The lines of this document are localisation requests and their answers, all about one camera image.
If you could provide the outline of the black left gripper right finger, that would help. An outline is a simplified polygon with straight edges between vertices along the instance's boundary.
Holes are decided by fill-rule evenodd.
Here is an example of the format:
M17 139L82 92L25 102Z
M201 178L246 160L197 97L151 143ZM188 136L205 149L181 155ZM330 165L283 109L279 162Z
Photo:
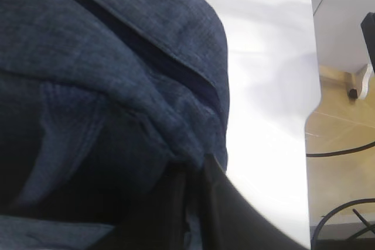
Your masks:
M202 167L203 249L305 249L259 214L213 155Z

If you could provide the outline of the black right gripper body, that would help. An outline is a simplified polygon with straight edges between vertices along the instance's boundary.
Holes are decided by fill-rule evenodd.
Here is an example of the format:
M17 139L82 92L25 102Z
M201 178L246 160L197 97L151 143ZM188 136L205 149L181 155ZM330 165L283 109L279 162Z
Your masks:
M370 57L373 70L375 69L375 17L374 12L369 12L362 20L360 27L362 29L364 41Z

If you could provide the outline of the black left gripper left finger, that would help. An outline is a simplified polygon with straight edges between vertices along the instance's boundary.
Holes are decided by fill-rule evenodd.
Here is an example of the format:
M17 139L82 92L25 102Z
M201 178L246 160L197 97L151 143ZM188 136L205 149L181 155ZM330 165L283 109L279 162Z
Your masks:
M111 249L202 249L194 177L169 165L146 199L116 229Z

